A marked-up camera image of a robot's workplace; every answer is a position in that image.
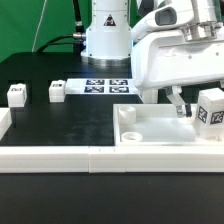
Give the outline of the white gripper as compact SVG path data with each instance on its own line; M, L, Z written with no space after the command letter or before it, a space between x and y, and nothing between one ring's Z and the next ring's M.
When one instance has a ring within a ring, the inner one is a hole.
M220 81L224 90L224 25L214 0L164 1L132 29L132 78L141 91L166 87L177 116L184 117L179 86Z

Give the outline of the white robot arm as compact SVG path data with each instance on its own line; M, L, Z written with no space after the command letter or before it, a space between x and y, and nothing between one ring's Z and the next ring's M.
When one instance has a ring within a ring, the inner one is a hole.
M136 0L142 19L128 24L129 0L92 0L82 60L131 64L141 92L164 89L181 116L191 106L180 97L187 85L224 80L224 25L213 0Z

